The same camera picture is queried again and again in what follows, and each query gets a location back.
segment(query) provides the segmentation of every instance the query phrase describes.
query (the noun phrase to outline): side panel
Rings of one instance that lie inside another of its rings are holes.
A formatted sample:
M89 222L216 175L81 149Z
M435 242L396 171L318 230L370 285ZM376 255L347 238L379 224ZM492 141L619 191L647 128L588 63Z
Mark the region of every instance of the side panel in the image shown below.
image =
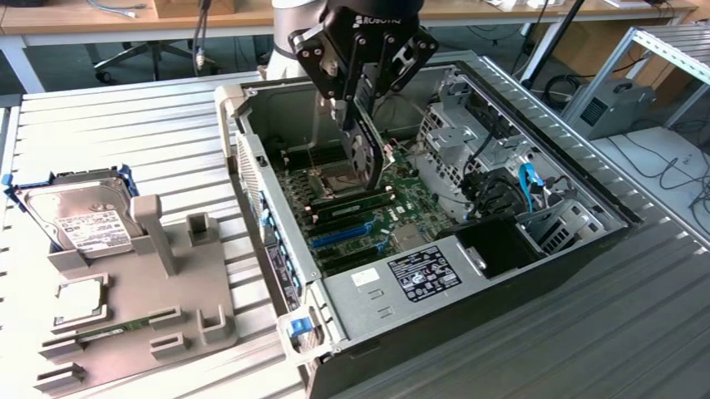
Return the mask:
M558 288L591 259L619 243L622 234L623 231L616 231L594 245L580 247L568 257L531 269L430 316L324 359L308 383L310 398L332 397Z

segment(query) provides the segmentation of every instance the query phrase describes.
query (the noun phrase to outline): computer chassis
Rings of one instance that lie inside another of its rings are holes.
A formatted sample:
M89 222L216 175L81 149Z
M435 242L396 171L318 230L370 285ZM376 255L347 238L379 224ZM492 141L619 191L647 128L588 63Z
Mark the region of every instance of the computer chassis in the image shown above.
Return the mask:
M387 120L395 96L410 106ZM279 337L311 398L559 287L640 223L467 64L428 65L395 96L375 107L387 165L363 192L307 79L216 92Z

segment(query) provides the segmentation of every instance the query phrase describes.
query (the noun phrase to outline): sticker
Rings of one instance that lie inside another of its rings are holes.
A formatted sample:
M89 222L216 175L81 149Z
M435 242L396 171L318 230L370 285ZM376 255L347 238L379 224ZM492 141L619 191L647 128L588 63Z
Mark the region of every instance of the sticker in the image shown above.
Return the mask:
M117 335L120 333L123 333L123 328L117 328L116 330L101 332L101 333L99 333L96 335L89 335L88 337L79 338L76 341L77 342L89 342L89 341L95 341L99 338L111 337L112 335Z
M391 219L392 219L395 222L398 222L398 221L399 221L398 214L395 214L395 211L391 210L391 208L387 208L387 213L390 214Z
M265 247L265 255L268 256L276 281L279 282L280 290L284 295L285 305L292 311L300 306L300 283L299 277L292 268L291 259L285 259L284 262L285 256L280 253L279 245L269 245Z
M336 210L335 212L332 212L332 216L338 216L339 214L350 214L351 212L355 212L359 208L360 208L360 205L354 205L350 208Z
M379 274L375 268L368 268L367 270L363 270L362 272L356 272L351 277L352 277L352 282L355 283L355 287L359 287L360 285L364 285L367 283L371 283L372 281L379 280Z
M79 252L93 252L131 243L131 236L115 210L55 219Z
M436 246L387 263L407 299L419 302L462 283Z

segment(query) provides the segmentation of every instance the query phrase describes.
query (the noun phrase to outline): motherboard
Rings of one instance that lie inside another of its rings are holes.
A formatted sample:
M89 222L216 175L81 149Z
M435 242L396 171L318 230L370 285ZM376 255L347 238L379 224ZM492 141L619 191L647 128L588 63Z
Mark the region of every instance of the motherboard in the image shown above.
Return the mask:
M348 160L276 173L312 258L338 274L434 241L455 220L394 152L376 190L364 191Z

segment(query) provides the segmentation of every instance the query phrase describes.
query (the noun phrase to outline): warning label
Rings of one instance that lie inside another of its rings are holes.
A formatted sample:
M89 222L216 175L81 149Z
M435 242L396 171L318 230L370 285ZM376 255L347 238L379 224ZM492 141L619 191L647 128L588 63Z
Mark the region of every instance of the warning label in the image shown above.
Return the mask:
M388 265L404 295L412 302L419 302L462 283L436 246L392 260Z
M131 242L131 236L115 210L80 214L55 221L79 252L99 251Z

